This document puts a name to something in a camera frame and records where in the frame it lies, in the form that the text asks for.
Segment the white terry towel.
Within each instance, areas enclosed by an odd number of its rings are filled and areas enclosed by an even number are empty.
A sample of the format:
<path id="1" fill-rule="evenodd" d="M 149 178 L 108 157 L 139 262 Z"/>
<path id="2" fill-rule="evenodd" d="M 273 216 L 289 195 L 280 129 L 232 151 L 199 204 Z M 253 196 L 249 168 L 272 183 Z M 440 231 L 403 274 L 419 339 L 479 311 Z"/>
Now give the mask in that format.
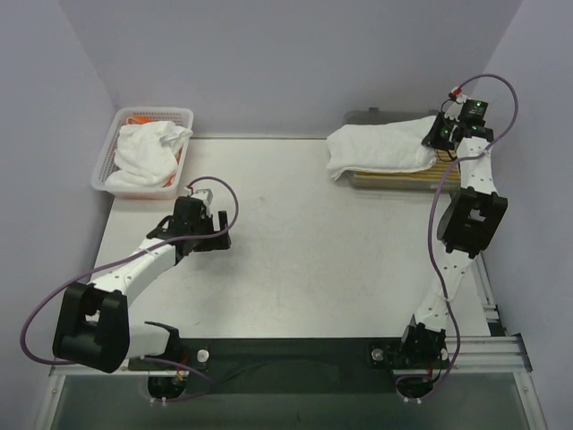
<path id="1" fill-rule="evenodd" d="M 326 140 L 326 169 L 334 180 L 347 171 L 399 174 L 428 170 L 437 156 L 422 141 L 435 119 L 426 116 L 386 125 L 343 125 Z"/>

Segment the white towels pile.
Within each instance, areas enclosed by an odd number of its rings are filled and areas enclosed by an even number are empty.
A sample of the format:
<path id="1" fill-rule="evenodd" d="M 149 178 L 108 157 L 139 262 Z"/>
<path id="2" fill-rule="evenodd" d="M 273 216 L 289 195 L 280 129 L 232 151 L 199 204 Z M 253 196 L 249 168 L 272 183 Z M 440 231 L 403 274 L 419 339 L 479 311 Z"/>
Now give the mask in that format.
<path id="1" fill-rule="evenodd" d="M 181 151 L 192 130 L 173 121 L 123 125 L 116 141 L 117 171 L 105 181 L 112 188 L 157 188 L 174 183 Z"/>

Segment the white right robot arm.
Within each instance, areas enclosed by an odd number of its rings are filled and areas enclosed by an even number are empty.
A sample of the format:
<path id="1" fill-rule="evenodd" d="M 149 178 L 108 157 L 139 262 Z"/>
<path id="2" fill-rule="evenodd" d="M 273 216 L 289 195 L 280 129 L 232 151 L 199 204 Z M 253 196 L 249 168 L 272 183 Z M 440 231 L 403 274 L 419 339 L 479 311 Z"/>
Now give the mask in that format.
<path id="1" fill-rule="evenodd" d="M 440 271 L 422 304 L 415 311 L 401 341 L 400 353 L 409 365 L 442 359 L 449 306 L 466 270 L 492 241 L 507 208 L 493 182 L 493 130 L 485 125 L 488 104 L 465 95 L 452 95 L 448 110 L 436 117 L 423 145 L 456 152 L 460 187 L 432 233 L 442 248 L 431 258 Z"/>

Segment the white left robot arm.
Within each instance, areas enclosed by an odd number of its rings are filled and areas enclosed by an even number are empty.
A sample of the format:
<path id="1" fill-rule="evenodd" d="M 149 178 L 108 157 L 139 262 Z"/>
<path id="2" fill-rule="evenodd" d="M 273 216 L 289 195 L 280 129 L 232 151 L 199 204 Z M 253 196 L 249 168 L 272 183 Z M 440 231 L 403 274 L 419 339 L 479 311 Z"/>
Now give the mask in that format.
<path id="1" fill-rule="evenodd" d="M 161 322 L 133 324 L 129 307 L 162 273 L 191 253 L 227 250 L 225 211 L 212 216 L 212 192 L 202 189 L 175 200 L 132 254 L 131 260 L 65 291 L 53 341 L 55 357 L 111 374 L 126 359 L 179 361 L 184 346 L 177 328 Z"/>

